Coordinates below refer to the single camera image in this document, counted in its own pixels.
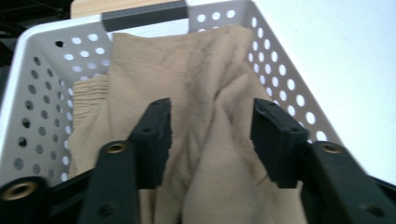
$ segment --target white plastic basket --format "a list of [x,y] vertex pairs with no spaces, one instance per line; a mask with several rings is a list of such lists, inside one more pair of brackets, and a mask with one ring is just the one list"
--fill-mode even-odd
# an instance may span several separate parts
[[[179,4],[183,3],[141,7],[134,14],[161,15]],[[117,13],[110,18],[122,18],[128,10]],[[190,6],[188,14],[188,19],[175,21],[174,25],[184,24],[189,32],[226,24],[251,29],[255,38],[247,62],[273,100],[312,133],[311,140],[326,138],[341,143],[254,2]],[[112,29],[108,29],[111,24],[104,25],[103,18],[107,17],[96,15],[39,25],[20,37],[1,107],[0,186],[29,175],[45,176],[51,185],[67,179],[73,83],[106,74],[110,66],[111,34],[107,30]]]

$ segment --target folded clothing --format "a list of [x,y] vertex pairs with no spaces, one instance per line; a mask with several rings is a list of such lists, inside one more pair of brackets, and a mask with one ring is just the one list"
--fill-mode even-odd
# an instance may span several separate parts
[[[304,223],[297,191],[263,181],[249,139],[253,99],[270,98],[245,62],[248,29],[113,39],[108,94],[79,114],[70,175],[91,169],[102,145],[126,139],[149,103],[169,97],[172,146],[162,185],[140,192],[142,223]],[[286,211],[276,211],[280,201]]]

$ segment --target ventilation hole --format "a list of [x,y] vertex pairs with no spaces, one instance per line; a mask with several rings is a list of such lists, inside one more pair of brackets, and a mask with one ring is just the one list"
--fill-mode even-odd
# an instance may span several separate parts
[[59,128],[59,126],[61,126],[61,122],[58,119],[56,119],[54,121],[54,123],[55,123],[55,126],[58,127],[58,128]]
[[35,94],[35,86],[34,85],[29,85],[29,92],[32,94]]
[[44,95],[44,96],[43,96],[43,101],[44,101],[44,103],[46,103],[47,105],[50,104],[50,98],[48,97],[48,95]]
[[47,69],[47,74],[49,75],[49,77],[53,77],[52,70],[50,70],[50,69]]
[[96,41],[99,39],[99,36],[96,34],[90,34],[88,35],[88,39],[90,39],[91,41]]
[[68,101],[67,101],[67,105],[68,105],[70,108],[73,108],[73,102],[72,102],[71,100],[68,100]]
[[70,126],[66,126],[66,127],[64,128],[64,130],[65,130],[66,133],[68,133],[68,134],[72,133],[72,129],[70,128]]
[[201,15],[197,16],[197,21],[198,21],[198,22],[204,22],[204,21],[206,21],[206,15],[201,14]]
[[38,174],[40,174],[40,172],[41,172],[41,167],[40,167],[40,165],[39,164],[35,164],[35,165],[33,165],[33,173],[35,174],[35,175],[38,175]]
[[72,54],[65,54],[65,55],[64,55],[64,58],[65,58],[67,61],[72,61],[72,60],[74,59],[74,56],[73,56]]
[[38,66],[41,65],[41,62],[40,62],[40,60],[37,57],[34,57],[33,61],[35,61],[36,65],[38,65]]
[[104,53],[105,53],[105,50],[102,49],[102,48],[97,48],[97,49],[95,50],[95,52],[96,52],[97,54],[104,54]]
[[255,73],[259,73],[260,67],[259,67],[258,64],[255,63],[255,64],[253,65],[253,68],[254,68],[254,72],[255,72]]
[[262,85],[265,84],[265,77],[263,75],[260,76],[260,82],[262,83]]
[[62,173],[61,174],[61,179],[62,179],[63,182],[66,182],[67,181],[67,174],[66,173]]
[[234,10],[229,10],[228,12],[227,12],[227,17],[230,19],[230,18],[233,18],[235,16],[235,11]]
[[58,48],[63,48],[64,47],[64,42],[63,41],[56,41],[55,42],[56,47]]
[[289,90],[291,90],[291,91],[294,91],[295,88],[296,88],[296,84],[294,83],[294,81],[293,81],[292,79],[289,79],[289,80],[288,80],[288,88],[289,88]]
[[83,57],[83,58],[90,57],[90,53],[87,50],[80,51],[79,55],[81,55],[81,57]]
[[96,63],[88,63],[88,68],[89,69],[95,69],[96,68]]
[[35,152],[36,152],[38,155],[42,155],[42,154],[44,153],[44,148],[43,148],[43,146],[37,145],[37,146],[35,147]]
[[53,141],[54,143],[58,143],[58,141],[59,141],[58,135],[54,134],[54,135],[52,136],[52,141]]
[[62,162],[64,163],[64,165],[68,165],[69,164],[69,158],[66,156],[62,157]]
[[318,141],[327,141],[326,133],[323,131],[317,131],[317,140]]
[[265,47],[266,49],[271,48],[271,42],[270,42],[269,39],[265,39],[265,40],[264,40],[264,47]]
[[280,96],[280,99],[281,99],[282,101],[286,101],[286,100],[288,99],[288,95],[287,95],[284,91],[281,91],[281,92],[279,93],[279,96]]
[[36,70],[32,70],[32,71],[31,71],[31,74],[32,74],[32,77],[33,77],[34,79],[38,79],[38,73],[37,73]]
[[257,50],[259,48],[259,44],[256,41],[254,41],[252,47],[254,50]]
[[265,65],[265,72],[266,72],[267,74],[271,74],[271,65],[269,65],[269,64],[266,64],[266,65]]
[[255,17],[251,18],[251,26],[253,27],[257,26],[257,19]]
[[305,118],[306,118],[306,121],[308,121],[308,123],[310,123],[310,124],[315,124],[315,122],[316,122],[315,115],[311,112],[307,112],[305,114]]
[[279,74],[281,75],[281,76],[285,76],[286,75],[286,67],[285,67],[285,65],[283,65],[283,64],[281,64],[280,66],[279,66]]
[[294,109],[294,106],[292,106],[292,105],[288,106],[288,112],[292,116],[296,115],[296,110]]
[[267,93],[268,93],[269,96],[272,96],[272,90],[271,90],[271,88],[267,87]]
[[50,178],[50,179],[55,178],[55,171],[52,170],[52,169],[49,170],[49,178]]
[[22,119],[22,125],[25,128],[30,128],[30,120],[27,118]]
[[27,140],[24,137],[18,138],[18,145],[20,147],[26,147],[27,146]]
[[296,101],[297,101],[297,105],[299,106],[305,105],[305,98],[302,95],[297,95]]
[[220,19],[220,17],[221,17],[221,14],[219,12],[215,12],[212,14],[212,19],[214,21],[218,21]]
[[46,82],[46,87],[47,87],[47,90],[52,90],[52,86],[50,85],[50,83],[47,81]]
[[277,79],[277,77],[273,77],[273,85],[274,87],[277,87],[279,85],[279,80]]
[[262,52],[259,53],[260,62],[264,62],[264,54]]
[[56,160],[56,157],[57,157],[58,155],[56,154],[56,151],[51,151],[51,153],[50,153],[50,158],[53,160],[53,161],[55,161]]
[[262,30],[262,28],[259,28],[259,29],[257,30],[257,36],[258,36],[259,38],[262,38],[262,37],[264,36],[264,31]]
[[73,116],[72,116],[72,114],[70,112],[67,112],[66,116],[67,116],[68,120],[72,120],[73,119]]
[[81,72],[82,68],[80,66],[73,66],[73,71],[75,72]]
[[21,158],[15,159],[14,168],[17,170],[21,170],[23,168],[23,160]]
[[73,37],[72,42],[73,42],[73,44],[81,44],[81,39],[78,37]]
[[42,110],[42,111],[41,111],[41,117],[42,117],[43,119],[48,119],[48,118],[49,118],[49,114],[47,113],[47,111]]
[[33,110],[35,107],[33,106],[33,103],[31,101],[26,101],[25,106],[28,110]]
[[275,51],[272,51],[271,53],[271,59],[274,63],[277,62],[277,53]]

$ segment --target circular hole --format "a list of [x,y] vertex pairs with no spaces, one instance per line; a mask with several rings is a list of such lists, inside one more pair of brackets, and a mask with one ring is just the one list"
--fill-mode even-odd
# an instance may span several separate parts
[[228,18],[233,18],[235,16],[235,11],[234,10],[229,10],[228,12],[227,12],[227,17]]
[[264,36],[264,30],[263,30],[262,28],[259,28],[259,29],[257,30],[257,36],[258,36],[259,38],[262,38],[262,37]]
[[48,81],[46,82],[46,87],[47,87],[47,90],[49,90],[49,91],[52,89],[52,86],[50,85],[50,83]]
[[40,172],[41,172],[41,167],[40,167],[40,165],[39,165],[39,164],[33,165],[33,173],[34,173],[35,175],[38,175],[38,174],[40,174]]
[[221,14],[219,12],[215,12],[212,14],[212,19],[214,21],[218,21],[220,19],[220,17],[221,17]]
[[43,146],[37,145],[37,146],[35,147],[35,152],[36,152],[38,155],[43,154],[43,152],[44,152]]
[[385,213],[377,206],[372,203],[361,203],[359,204],[361,210],[370,213],[375,217],[383,217]]
[[27,140],[24,137],[18,138],[18,145],[20,147],[26,147],[27,146]]
[[72,61],[72,60],[74,59],[74,56],[73,56],[72,54],[65,54],[65,55],[64,55],[64,58],[65,58],[67,61]]
[[310,124],[315,124],[315,122],[316,122],[315,115],[311,112],[307,112],[305,114],[305,118],[306,118],[306,121],[308,121],[308,123],[310,123]]
[[21,170],[23,168],[23,160],[21,158],[17,158],[14,161],[14,167],[17,170]]
[[58,135],[54,134],[54,135],[52,136],[52,141],[53,141],[54,143],[58,143],[58,141],[59,141]]
[[51,158],[53,161],[55,161],[55,160],[56,160],[56,157],[57,157],[56,151],[51,151],[51,153],[50,153],[50,158]]
[[294,106],[292,106],[292,105],[288,106],[288,112],[292,116],[296,115],[296,110],[294,109]]
[[257,50],[259,48],[259,44],[256,41],[253,41],[252,47],[254,50]]
[[264,85],[265,83],[265,77],[263,75],[260,76],[260,82],[262,83],[262,85]]
[[81,57],[83,57],[83,58],[90,57],[90,53],[88,51],[86,51],[86,50],[81,51],[79,53],[79,55],[81,55]]
[[30,127],[30,120],[27,118],[22,119],[22,125],[25,128],[29,128]]
[[47,105],[50,104],[50,98],[48,97],[48,95],[44,95],[44,96],[43,96],[43,101],[44,101],[44,103],[46,103]]
[[264,54],[262,52],[259,53],[260,62],[264,62]]
[[297,105],[299,106],[305,105],[305,98],[302,95],[297,95],[296,101],[297,101]]
[[34,79],[38,79],[38,73],[37,73],[36,70],[32,70],[32,71],[31,71],[31,74],[32,74],[32,77],[33,77]]
[[276,53],[275,51],[273,51],[273,52],[271,53],[271,59],[272,59],[272,61],[273,61],[274,63],[277,62],[277,53]]
[[197,21],[198,21],[198,22],[204,22],[204,21],[206,21],[206,15],[201,14],[201,15],[197,16]]
[[78,37],[73,37],[72,42],[73,42],[73,44],[81,44],[81,39]]
[[281,65],[279,66],[279,74],[280,74],[281,76],[285,76],[285,75],[286,75],[286,67],[285,67],[285,65],[281,64]]
[[28,110],[33,110],[34,109],[33,103],[31,101],[26,101],[25,102],[25,106],[26,106],[26,108]]
[[53,77],[52,70],[50,70],[50,69],[47,69],[47,74],[49,75],[49,77]]
[[38,133],[40,133],[41,136],[44,136],[44,135],[46,135],[47,131],[44,127],[39,127]]
[[41,117],[42,117],[43,119],[48,119],[48,118],[49,118],[49,114],[47,113],[47,111],[42,110],[42,111],[41,111]]
[[271,48],[271,42],[270,42],[269,39],[265,39],[265,40],[264,40],[264,48],[265,48],[265,49]]
[[291,91],[294,91],[295,88],[296,88],[296,84],[294,83],[294,81],[293,81],[292,79],[289,79],[289,80],[288,80],[288,88],[289,88],[289,90],[291,90]]
[[286,101],[286,100],[288,99],[288,95],[287,95],[284,91],[281,91],[281,92],[279,93],[279,96],[280,96],[280,99],[281,99],[282,101]]
[[55,123],[55,126],[58,127],[58,128],[61,126],[61,122],[58,119],[56,119],[54,121],[54,123]]
[[273,85],[274,87],[277,87],[279,85],[279,80],[277,79],[277,77],[273,77]]
[[267,74],[271,74],[271,65],[269,65],[269,64],[266,64],[266,65],[265,65],[265,72],[266,72]]
[[326,133],[324,133],[323,131],[318,131],[317,132],[317,140],[318,141],[327,141]]
[[69,158],[66,156],[62,157],[62,162],[64,163],[64,165],[68,165],[69,164]]
[[34,57],[33,61],[35,61],[35,64],[41,65],[41,62],[40,62],[40,60],[37,57]]
[[271,88],[267,87],[267,93],[268,93],[269,96],[272,96],[272,90],[271,90]]
[[32,93],[32,94],[35,94],[36,93],[36,90],[35,90],[35,86],[34,85],[29,85],[29,92],[30,93]]
[[64,47],[64,42],[63,41],[56,41],[55,42],[56,47],[58,48],[63,48]]
[[251,26],[253,27],[257,26],[257,19],[255,17],[251,18]]
[[90,39],[91,41],[96,41],[99,39],[99,36],[96,34],[90,34],[88,35],[88,39]]

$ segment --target basket handle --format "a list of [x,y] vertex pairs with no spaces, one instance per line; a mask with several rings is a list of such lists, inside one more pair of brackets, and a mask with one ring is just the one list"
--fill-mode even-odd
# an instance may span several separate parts
[[127,8],[102,13],[102,24],[108,32],[164,21],[175,21],[189,17],[184,0],[146,7]]

